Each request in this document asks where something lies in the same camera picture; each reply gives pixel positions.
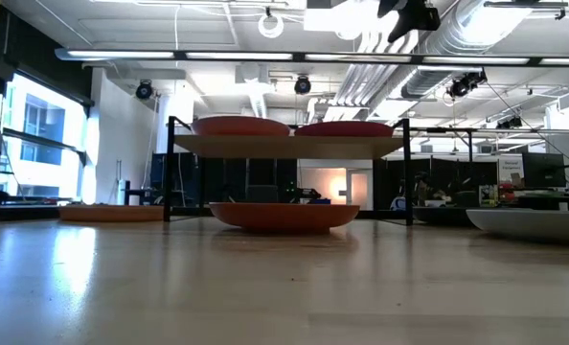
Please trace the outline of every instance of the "door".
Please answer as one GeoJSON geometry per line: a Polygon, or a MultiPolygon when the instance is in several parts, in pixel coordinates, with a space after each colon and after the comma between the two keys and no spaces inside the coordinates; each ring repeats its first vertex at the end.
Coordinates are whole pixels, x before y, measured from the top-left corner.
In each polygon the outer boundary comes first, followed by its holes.
{"type": "Polygon", "coordinates": [[[359,205],[361,210],[372,210],[374,201],[372,170],[347,169],[346,183],[347,205],[359,205]]]}

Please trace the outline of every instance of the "sign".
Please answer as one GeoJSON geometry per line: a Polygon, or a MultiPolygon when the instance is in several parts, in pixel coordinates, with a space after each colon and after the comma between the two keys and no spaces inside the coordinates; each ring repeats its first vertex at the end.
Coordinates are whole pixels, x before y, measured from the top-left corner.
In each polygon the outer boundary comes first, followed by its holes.
{"type": "Polygon", "coordinates": [[[523,159],[518,157],[500,158],[497,161],[499,182],[512,183],[512,175],[518,173],[519,177],[524,177],[523,159]]]}

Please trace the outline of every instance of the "computer screen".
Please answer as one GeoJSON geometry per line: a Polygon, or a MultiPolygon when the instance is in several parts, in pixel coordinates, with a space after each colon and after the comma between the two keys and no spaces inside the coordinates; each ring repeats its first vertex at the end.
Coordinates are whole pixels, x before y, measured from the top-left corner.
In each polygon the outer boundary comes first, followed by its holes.
{"type": "Polygon", "coordinates": [[[565,187],[563,154],[523,153],[523,172],[525,187],[555,188],[565,187]]]}

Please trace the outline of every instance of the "orange bowl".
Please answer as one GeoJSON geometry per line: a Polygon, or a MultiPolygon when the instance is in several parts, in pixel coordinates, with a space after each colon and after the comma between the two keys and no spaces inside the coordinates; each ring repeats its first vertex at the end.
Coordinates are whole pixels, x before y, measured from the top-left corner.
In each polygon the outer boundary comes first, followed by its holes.
{"type": "Polygon", "coordinates": [[[215,116],[191,124],[197,135],[274,135],[288,136],[287,125],[250,116],[215,116]]]}
{"type": "Polygon", "coordinates": [[[332,121],[303,126],[295,131],[296,136],[351,136],[392,137],[389,126],[361,121],[332,121]]]}
{"type": "Polygon", "coordinates": [[[229,225],[257,231],[329,231],[351,222],[359,206],[212,202],[215,217],[229,225]]]}

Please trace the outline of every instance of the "shelf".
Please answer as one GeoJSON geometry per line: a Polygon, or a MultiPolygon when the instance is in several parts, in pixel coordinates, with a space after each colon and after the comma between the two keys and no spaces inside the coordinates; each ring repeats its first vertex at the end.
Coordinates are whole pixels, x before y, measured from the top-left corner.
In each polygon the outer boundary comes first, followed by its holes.
{"type": "Polygon", "coordinates": [[[176,135],[175,143],[206,158],[377,159],[403,146],[401,138],[176,135]]]}

